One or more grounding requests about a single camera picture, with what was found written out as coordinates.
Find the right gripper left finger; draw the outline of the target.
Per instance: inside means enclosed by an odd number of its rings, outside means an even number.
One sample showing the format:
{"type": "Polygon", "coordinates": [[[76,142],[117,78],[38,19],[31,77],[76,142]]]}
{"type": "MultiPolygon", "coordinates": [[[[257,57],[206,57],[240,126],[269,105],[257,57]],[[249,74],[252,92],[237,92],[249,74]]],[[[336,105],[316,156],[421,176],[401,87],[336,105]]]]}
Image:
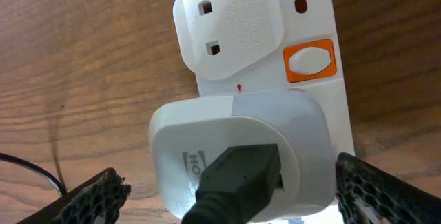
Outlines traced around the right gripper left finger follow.
{"type": "Polygon", "coordinates": [[[115,224],[130,193],[109,167],[17,224],[115,224]]]}

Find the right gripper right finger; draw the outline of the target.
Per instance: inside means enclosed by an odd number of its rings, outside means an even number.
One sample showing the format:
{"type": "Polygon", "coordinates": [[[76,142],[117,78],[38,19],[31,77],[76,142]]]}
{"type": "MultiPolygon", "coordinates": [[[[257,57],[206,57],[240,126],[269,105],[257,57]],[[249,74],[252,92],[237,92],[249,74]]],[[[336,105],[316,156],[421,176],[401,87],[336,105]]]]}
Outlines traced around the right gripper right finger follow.
{"type": "Polygon", "coordinates": [[[336,198],[344,223],[437,223],[440,199],[342,152],[336,161],[336,198]]]}

